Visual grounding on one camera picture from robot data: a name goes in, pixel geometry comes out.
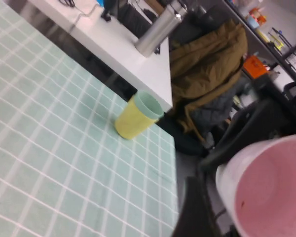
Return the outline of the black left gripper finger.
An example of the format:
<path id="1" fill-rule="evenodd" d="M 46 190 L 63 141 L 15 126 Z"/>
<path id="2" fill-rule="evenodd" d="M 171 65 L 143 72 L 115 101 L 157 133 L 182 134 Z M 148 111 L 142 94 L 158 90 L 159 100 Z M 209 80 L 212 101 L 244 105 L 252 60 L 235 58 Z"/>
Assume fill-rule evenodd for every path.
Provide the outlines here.
<path id="1" fill-rule="evenodd" d="M 184 201 L 173 237 L 221 237 L 205 181 L 197 177 L 185 180 Z"/>

